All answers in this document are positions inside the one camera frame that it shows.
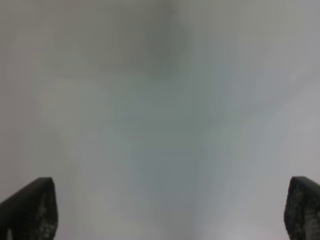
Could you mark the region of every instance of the white wall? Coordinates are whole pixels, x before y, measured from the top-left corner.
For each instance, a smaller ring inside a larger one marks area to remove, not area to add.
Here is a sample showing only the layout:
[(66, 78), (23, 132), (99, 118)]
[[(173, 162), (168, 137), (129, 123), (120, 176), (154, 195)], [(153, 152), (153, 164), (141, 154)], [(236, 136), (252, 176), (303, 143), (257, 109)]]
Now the white wall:
[(320, 182), (319, 8), (4, 0), (1, 197), (52, 176), (61, 240), (288, 239), (291, 176)]

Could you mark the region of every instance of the blurry background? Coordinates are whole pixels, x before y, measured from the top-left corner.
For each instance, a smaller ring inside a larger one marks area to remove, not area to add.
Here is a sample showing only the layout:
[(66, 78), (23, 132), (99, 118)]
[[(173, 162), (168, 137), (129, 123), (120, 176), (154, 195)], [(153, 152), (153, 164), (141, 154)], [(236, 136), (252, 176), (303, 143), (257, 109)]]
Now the blurry background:
[(320, 182), (315, 0), (3, 0), (1, 199), (55, 180), (56, 239), (288, 239)]

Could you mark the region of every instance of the textured black plastic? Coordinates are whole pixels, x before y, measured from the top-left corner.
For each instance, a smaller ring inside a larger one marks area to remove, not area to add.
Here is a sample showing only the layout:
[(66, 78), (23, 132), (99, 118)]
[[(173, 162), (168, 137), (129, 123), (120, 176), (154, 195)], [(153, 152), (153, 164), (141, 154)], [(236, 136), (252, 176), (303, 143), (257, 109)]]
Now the textured black plastic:
[(320, 185), (304, 176), (291, 179), (284, 223), (291, 240), (320, 240)]
[(41, 177), (0, 204), (0, 240), (52, 240), (58, 228), (55, 185)]

